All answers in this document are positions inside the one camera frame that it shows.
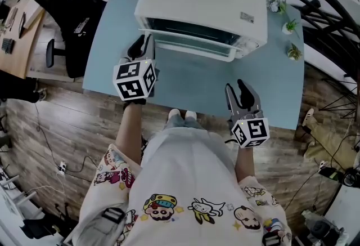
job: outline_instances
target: potted plant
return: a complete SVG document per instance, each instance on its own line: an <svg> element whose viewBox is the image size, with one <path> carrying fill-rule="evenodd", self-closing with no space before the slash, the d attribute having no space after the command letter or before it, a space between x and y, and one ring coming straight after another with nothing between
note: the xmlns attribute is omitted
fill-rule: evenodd
<svg viewBox="0 0 360 246"><path fill-rule="evenodd" d="M283 14L286 10L286 0L268 0L267 8L270 12Z"/></svg>
<svg viewBox="0 0 360 246"><path fill-rule="evenodd" d="M298 22L296 22L296 20L293 19L292 21L287 22L282 26L282 31L284 34L290 35L293 33L293 31L295 30L297 25L298 25Z"/></svg>
<svg viewBox="0 0 360 246"><path fill-rule="evenodd" d="M297 48L297 46L295 46L293 43L291 43L291 47L289 50L287 50L287 56L291 59L291 60L295 60L298 61L301 56L303 54L301 53L301 51L299 50L299 48Z"/></svg>

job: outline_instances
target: black wristband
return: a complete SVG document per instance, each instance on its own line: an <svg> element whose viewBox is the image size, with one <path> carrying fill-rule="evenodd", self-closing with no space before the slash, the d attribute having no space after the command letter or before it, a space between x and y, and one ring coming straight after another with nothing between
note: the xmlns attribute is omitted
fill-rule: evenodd
<svg viewBox="0 0 360 246"><path fill-rule="evenodd" d="M135 99L135 100L126 101L126 102L124 103L123 110L125 110L126 107L129 106L131 103L140 104L140 105L145 105L145 104L146 104L146 100L145 100L145 99Z"/></svg>

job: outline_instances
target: power strip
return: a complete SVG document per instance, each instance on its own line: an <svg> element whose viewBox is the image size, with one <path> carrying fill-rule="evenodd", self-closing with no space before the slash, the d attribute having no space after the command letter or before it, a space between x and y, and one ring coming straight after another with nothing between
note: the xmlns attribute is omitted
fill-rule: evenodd
<svg viewBox="0 0 360 246"><path fill-rule="evenodd" d="M59 168L59 174L61 175L65 175L65 171L66 171L66 163L65 162L61 162L60 163L60 168Z"/></svg>

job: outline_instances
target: wooden desk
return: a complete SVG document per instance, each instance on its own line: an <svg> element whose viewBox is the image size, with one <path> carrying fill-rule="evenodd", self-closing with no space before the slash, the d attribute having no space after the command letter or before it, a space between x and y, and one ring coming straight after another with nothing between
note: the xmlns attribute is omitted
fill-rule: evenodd
<svg viewBox="0 0 360 246"><path fill-rule="evenodd" d="M0 46L2 45L4 38L15 40L15 44L12 50L12 54L5 54L0 49L0 70L3 70L9 74L25 79L28 72L29 57L34 51L39 32L42 28L42 20L45 11L43 10L40 15L35 19L29 29L24 29L21 39L19 39L19 25L21 17L23 15L26 3L28 0L20 0L16 4L17 13L12 25L12 28L8 28L5 33L0 36Z"/></svg>

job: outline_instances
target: blue table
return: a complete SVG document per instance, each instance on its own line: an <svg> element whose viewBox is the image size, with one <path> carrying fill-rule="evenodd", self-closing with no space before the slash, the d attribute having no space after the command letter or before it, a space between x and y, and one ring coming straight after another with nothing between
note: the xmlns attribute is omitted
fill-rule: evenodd
<svg viewBox="0 0 360 246"><path fill-rule="evenodd" d="M122 51L141 34L134 17L137 1L107 2L90 51L84 89L117 95L112 84L113 67ZM290 19L300 21L298 10L289 6L287 12ZM243 79L259 94L271 126L295 129L303 93L304 59L290 60L286 51L291 42L304 51L303 31L298 26L297 34L285 35L281 31L285 22L286 15L268 12L267 44L233 62L157 48L160 75L155 95L148 102L229 118L225 85L230 83L239 91L237 79Z"/></svg>

